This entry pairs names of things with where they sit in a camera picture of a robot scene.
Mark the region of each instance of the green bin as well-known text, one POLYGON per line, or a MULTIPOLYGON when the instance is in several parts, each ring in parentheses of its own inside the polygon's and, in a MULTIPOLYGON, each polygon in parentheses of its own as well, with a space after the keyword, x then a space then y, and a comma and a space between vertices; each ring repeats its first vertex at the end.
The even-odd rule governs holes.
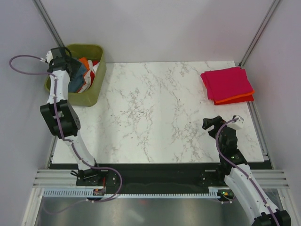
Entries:
MULTIPOLYGON (((104 61, 103 49, 97 45, 86 44, 71 44, 67 46, 67 48, 71 51, 72 57, 74 58, 79 59, 85 57, 88 60, 97 60, 100 62, 95 74, 94 81, 88 90, 82 93, 68 93, 68 101, 71 105, 91 107, 97 102, 105 72, 107 70, 104 61)), ((49 77, 45 82, 45 88, 48 92, 50 92, 49 77)))

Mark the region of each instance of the purple cable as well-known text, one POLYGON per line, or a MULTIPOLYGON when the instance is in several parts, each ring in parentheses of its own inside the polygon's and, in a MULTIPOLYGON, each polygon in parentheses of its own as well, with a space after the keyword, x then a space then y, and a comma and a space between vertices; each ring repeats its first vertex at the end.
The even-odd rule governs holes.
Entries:
MULTIPOLYGON (((220 129, 218 130, 218 132, 217 132, 217 134, 216 134, 216 137, 215 137, 215 144, 216 144, 217 151, 219 152, 220 156, 221 156, 224 160, 226 160, 226 162, 228 162, 228 163, 229 163, 230 165, 232 165, 234 168, 237 168, 239 171, 241 171, 241 172, 242 172, 242 173, 250 180, 250 182, 253 184, 254 188, 255 188, 256 191, 258 192, 259 196, 262 198, 262 201, 264 202, 264 204, 268 204, 268 202, 267 202, 266 199, 264 198, 264 196, 263 196, 263 194, 261 193, 259 187, 255 184, 255 182, 253 181, 253 179, 252 179, 252 178, 249 178, 249 175, 248 175, 242 168, 240 168, 239 166, 237 166, 236 164, 234 164, 233 162, 231 162, 229 159, 227 159, 227 158, 222 154, 222 152, 221 152, 221 150, 220 150, 220 147, 219 147, 219 145, 218 145, 218 139, 219 139, 219 136, 220 136, 220 134, 221 134, 222 129, 223 129, 225 126, 227 126, 228 124, 230 124, 231 122, 234 122, 234 121, 237 121, 237 120, 238 120, 237 118, 231 119, 230 121, 224 123, 224 124, 220 127, 220 129)), ((280 226, 280 224, 279 224, 279 222, 278 222, 278 220, 277 220, 275 214, 273 213, 271 207, 268 206, 267 208, 268 208, 269 212, 271 213, 271 216, 273 217, 274 221, 276 222, 276 225, 277 225, 277 226, 280 226)))
MULTIPOLYGON (((16 68, 12 65, 12 62, 13 62, 14 59, 19 58, 19 57, 31 57, 31 58, 35 58, 35 59, 41 60, 40 57, 37 57, 37 56, 31 56, 31 55, 17 55, 17 56, 14 56, 14 57, 11 58, 10 61, 9 61, 9 66, 10 66, 11 69, 13 69, 14 71, 19 72, 19 73, 21 73, 21 74, 27 74, 27 75, 41 75, 41 74, 45 74, 45 75, 46 75, 46 74, 47 74, 47 75, 51 75, 51 76, 53 76, 54 78, 56 78, 56 75, 54 75, 53 73, 50 73, 50 72, 30 73, 30 72, 23 72, 23 71, 20 71, 20 70, 16 69, 16 68)), ((54 83, 54 95, 55 95, 55 96, 53 97, 53 103, 56 103, 56 87, 57 87, 57 80, 55 79, 55 83, 54 83)), ((68 141, 68 142, 71 143, 72 149, 73 149, 75 155, 78 157, 78 159, 81 160, 85 165, 87 165, 88 167, 90 167, 90 168, 92 168, 92 169, 95 169, 95 170, 112 170, 112 171, 114 171, 115 173, 117 173, 118 176, 120 177, 120 185, 119 185, 119 188, 118 188, 118 190, 117 190, 112 196, 110 196, 109 198, 104 199, 104 200, 99 200, 99 201, 90 201, 90 200, 89 200, 89 201, 90 201, 90 202, 107 202, 107 201, 110 201, 110 200, 112 200, 112 199, 115 199, 115 198, 116 198, 115 196, 120 192, 121 187, 122 187, 122 176, 121 176, 121 174, 120 174, 116 169, 114 169, 114 168, 111 168, 111 167, 96 167, 96 166, 91 166, 90 164, 88 164, 87 162, 85 162, 85 161, 80 157, 80 155, 78 154, 78 152, 76 151, 76 149, 75 149, 74 144, 72 143, 72 141, 69 140, 69 139, 65 139, 64 134, 63 134, 63 129, 62 129, 61 121, 60 121, 60 118, 59 118, 59 115, 58 115, 58 110, 57 110, 56 104, 54 104, 54 110, 55 110, 55 117, 56 117, 56 120, 57 120, 57 125, 58 125, 58 128, 59 128, 60 134, 61 134, 61 138, 62 138, 63 141, 68 141)), ((65 210, 67 210, 67 209, 73 207, 74 205, 76 205, 76 204, 78 204, 78 203, 81 203, 81 202, 84 202, 84 201, 86 201, 86 200, 81 200, 80 202, 76 202, 76 203, 72 204, 71 206, 69 206, 69 207, 67 207, 67 208, 65 208, 65 209, 63 209, 63 210, 60 210, 60 211, 58 211, 58 212, 52 212, 52 213, 51 213, 51 212, 47 211, 44 207, 43 207, 43 209, 44 209, 44 211, 45 211, 46 213, 48 213, 48 214, 53 214, 53 215, 54 215, 54 214, 61 213, 61 212, 65 211, 65 210)))

